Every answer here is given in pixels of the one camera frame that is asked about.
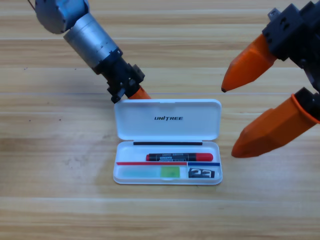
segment red marker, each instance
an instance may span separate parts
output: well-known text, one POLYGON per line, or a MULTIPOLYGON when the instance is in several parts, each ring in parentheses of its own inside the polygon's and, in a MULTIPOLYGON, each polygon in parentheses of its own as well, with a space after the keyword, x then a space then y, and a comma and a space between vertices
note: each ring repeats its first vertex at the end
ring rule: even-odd
POLYGON ((211 153, 154 153, 146 156, 152 162, 211 162, 211 153))

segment orange fingertip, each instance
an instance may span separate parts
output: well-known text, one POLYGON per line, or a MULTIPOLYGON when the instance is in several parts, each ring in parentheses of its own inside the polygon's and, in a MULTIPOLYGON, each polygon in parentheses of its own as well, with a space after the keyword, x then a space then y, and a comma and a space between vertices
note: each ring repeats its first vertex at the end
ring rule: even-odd
POLYGON ((275 63, 277 58, 271 54, 265 37, 261 34, 230 64, 221 86, 227 92, 259 78, 275 63))
POLYGON ((300 106, 293 94, 245 127, 231 155, 235 158, 260 156, 283 147, 318 123, 300 106))
POLYGON ((129 97, 129 99, 151 99, 151 97, 142 87, 140 87, 140 89, 134 95, 129 97))

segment wood grain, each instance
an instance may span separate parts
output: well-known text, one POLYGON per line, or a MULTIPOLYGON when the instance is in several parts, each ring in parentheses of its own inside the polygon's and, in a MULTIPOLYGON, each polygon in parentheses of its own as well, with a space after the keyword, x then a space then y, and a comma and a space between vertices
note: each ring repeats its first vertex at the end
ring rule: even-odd
POLYGON ((154 99, 222 104, 223 181, 138 186, 113 181, 117 145, 106 80, 48 33, 27 1, 0 1, 1 240, 318 240, 320 127, 268 154, 235 159, 241 130, 305 86, 278 61, 230 93, 230 61, 268 12, 306 0, 91 0, 92 13, 146 74, 154 99))

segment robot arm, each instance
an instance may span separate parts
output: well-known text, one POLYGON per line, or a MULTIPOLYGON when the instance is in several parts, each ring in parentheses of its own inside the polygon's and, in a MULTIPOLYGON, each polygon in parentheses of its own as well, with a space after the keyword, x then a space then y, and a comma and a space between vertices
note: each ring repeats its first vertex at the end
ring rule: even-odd
POLYGON ((303 69, 317 91, 305 87, 271 108, 241 132, 233 146, 236 158, 257 157, 280 148, 320 124, 320 0, 301 10, 290 4, 274 8, 262 34, 230 64, 221 90, 231 91, 259 78, 279 59, 291 59, 303 69))
POLYGON ((33 8, 46 30, 66 33, 63 38, 67 43, 97 75, 106 78, 113 103, 124 95, 150 99, 140 86, 144 73, 122 58, 121 49, 91 15, 88 0, 36 0, 33 8))

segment black strip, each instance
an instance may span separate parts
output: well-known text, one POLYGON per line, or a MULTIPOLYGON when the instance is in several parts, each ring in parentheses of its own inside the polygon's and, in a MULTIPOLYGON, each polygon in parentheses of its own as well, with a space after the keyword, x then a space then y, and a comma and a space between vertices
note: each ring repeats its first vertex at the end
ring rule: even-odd
POLYGON ((180 146, 202 146, 202 142, 179 142, 179 141, 134 141, 133 145, 180 145, 180 146))

